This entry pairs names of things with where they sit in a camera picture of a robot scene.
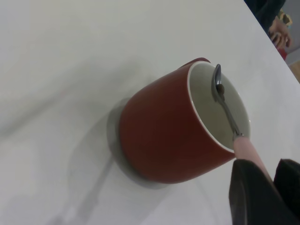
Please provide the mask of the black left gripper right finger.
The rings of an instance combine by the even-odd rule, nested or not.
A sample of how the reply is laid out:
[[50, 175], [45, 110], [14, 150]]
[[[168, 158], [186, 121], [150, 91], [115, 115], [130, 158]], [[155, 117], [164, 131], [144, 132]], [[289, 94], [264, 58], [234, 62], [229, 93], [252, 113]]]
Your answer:
[[291, 159], [281, 159], [273, 181], [287, 207], [300, 215], [300, 164]]

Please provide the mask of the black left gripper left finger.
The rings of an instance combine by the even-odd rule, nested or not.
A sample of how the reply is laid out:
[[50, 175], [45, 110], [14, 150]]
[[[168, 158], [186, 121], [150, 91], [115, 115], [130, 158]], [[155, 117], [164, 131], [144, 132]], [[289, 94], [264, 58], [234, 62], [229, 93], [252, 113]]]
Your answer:
[[253, 162], [233, 163], [229, 203], [234, 225], [298, 225], [300, 216], [287, 207], [275, 187]]

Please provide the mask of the bystander bare hand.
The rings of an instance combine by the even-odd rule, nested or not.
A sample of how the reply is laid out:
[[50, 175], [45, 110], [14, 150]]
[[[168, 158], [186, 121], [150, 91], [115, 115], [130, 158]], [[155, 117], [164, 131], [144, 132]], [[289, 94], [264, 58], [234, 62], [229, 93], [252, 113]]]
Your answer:
[[277, 49], [289, 48], [291, 45], [291, 35], [288, 27], [275, 17], [269, 28], [270, 40]]

